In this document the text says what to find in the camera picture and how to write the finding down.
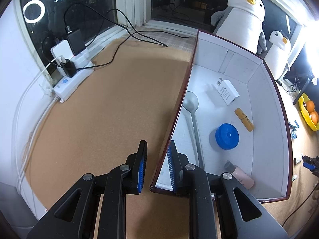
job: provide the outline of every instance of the gray bottle cap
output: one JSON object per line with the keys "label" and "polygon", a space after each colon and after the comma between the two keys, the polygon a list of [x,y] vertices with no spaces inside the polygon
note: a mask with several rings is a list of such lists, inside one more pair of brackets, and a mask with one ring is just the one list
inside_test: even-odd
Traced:
{"label": "gray bottle cap", "polygon": [[224,168],[226,169],[227,172],[234,172],[236,167],[229,161],[226,162],[226,164],[224,165]]}

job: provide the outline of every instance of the pink bottle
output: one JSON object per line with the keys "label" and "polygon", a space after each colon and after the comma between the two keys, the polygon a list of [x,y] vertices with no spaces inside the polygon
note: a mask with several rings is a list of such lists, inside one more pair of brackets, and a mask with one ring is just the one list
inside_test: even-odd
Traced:
{"label": "pink bottle", "polygon": [[254,180],[250,178],[242,169],[237,165],[233,165],[231,162],[227,161],[224,165],[227,172],[234,175],[234,177],[247,189],[249,190],[254,185]]}

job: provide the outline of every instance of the white cable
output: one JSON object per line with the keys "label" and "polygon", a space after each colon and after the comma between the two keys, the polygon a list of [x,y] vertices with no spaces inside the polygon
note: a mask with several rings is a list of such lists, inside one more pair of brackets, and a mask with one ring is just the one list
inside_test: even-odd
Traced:
{"label": "white cable", "polygon": [[16,125],[15,125],[15,137],[14,137],[14,140],[15,140],[15,159],[16,159],[16,168],[17,168],[17,173],[18,173],[18,179],[19,179],[19,183],[20,183],[20,188],[23,192],[23,195],[24,195],[24,198],[25,198],[25,201],[27,203],[27,205],[30,207],[29,203],[28,203],[28,200],[27,200],[27,197],[26,197],[26,194],[24,193],[24,190],[23,190],[23,187],[22,187],[22,182],[21,182],[21,178],[20,178],[20,171],[19,171],[19,167],[18,167],[18,123],[19,123],[19,115],[20,115],[20,110],[21,110],[21,106],[22,106],[22,103],[23,103],[23,100],[27,94],[27,92],[30,90],[30,88],[32,87],[32,85],[36,82],[36,80],[42,75],[42,73],[50,66],[51,63],[49,63],[34,79],[33,81],[28,85],[28,87],[26,88],[26,90],[24,91],[24,93],[21,95],[21,98],[20,98],[20,104],[17,105],[17,108],[18,108],[18,112],[17,112],[17,119],[16,119]]}
{"label": "white cable", "polygon": [[[33,134],[32,134],[32,137],[31,137],[31,140],[30,140],[30,143],[29,143],[29,147],[28,147],[28,149],[27,149],[27,151],[26,151],[26,155],[25,155],[24,162],[23,162],[23,164],[22,164],[22,166],[21,166],[21,168],[20,168],[20,171],[19,171],[19,176],[20,176],[21,180],[23,180],[23,178],[24,178],[24,172],[23,172],[23,170],[24,170],[24,168],[25,168],[26,165],[27,165],[28,157],[29,157],[29,154],[30,154],[31,147],[32,147],[32,145],[33,145],[33,141],[34,141],[35,135],[37,134],[37,131],[38,131],[38,129],[39,129],[39,127],[40,127],[40,125],[41,125],[43,119],[46,117],[47,113],[51,110],[51,108],[54,106],[54,104],[55,104],[57,101],[59,101],[59,100],[60,100],[59,96],[55,96],[55,97],[54,97],[53,101],[49,104],[49,106],[46,108],[45,112],[42,114],[40,120],[38,121],[38,123],[37,123],[37,125],[36,125],[36,127],[35,127],[35,129],[34,129],[34,131],[33,131]],[[16,187],[17,187],[17,188],[19,187],[19,180],[17,180]]]}

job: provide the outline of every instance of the black charger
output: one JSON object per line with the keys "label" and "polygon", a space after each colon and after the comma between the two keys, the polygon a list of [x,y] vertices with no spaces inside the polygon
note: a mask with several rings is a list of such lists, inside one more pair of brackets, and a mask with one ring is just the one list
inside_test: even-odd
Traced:
{"label": "black charger", "polygon": [[77,68],[75,67],[74,63],[68,59],[65,59],[64,56],[61,56],[61,66],[66,73],[67,77],[72,78],[77,73]]}
{"label": "black charger", "polygon": [[75,56],[87,48],[85,46],[84,40],[82,38],[82,34],[81,34],[80,29],[77,29],[75,31],[71,31],[70,26],[67,26],[65,28],[65,30],[67,32],[67,40],[68,40],[70,47],[71,47],[71,50]]}

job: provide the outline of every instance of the bright light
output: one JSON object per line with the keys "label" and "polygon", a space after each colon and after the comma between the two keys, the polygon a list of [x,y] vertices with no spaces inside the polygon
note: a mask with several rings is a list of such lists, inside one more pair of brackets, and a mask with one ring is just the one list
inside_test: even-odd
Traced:
{"label": "bright light", "polygon": [[[29,19],[25,16],[25,14],[24,14],[25,11],[26,11],[26,9],[28,8],[28,6],[31,5],[31,4],[37,4],[37,5],[39,5],[40,8],[41,8],[41,13],[40,13],[39,17],[36,18],[36,19],[34,19],[34,20],[29,20]],[[24,19],[25,19],[26,23],[30,23],[30,24],[32,24],[32,23],[37,23],[37,22],[38,22],[39,20],[41,20],[41,19],[43,18],[43,16],[44,16],[45,6],[44,6],[43,2],[41,2],[41,1],[39,1],[39,0],[32,0],[32,1],[29,1],[29,2],[26,3],[26,5],[23,7],[22,11],[23,11],[23,15],[24,15]]]}
{"label": "bright light", "polygon": [[311,66],[315,78],[319,77],[319,21],[312,22],[307,26],[306,53],[307,61]]}
{"label": "bright light", "polygon": [[289,34],[290,34],[291,30],[290,30],[290,24],[289,24],[289,17],[288,17],[287,14],[286,14],[286,22],[287,22],[288,32],[289,32]]}

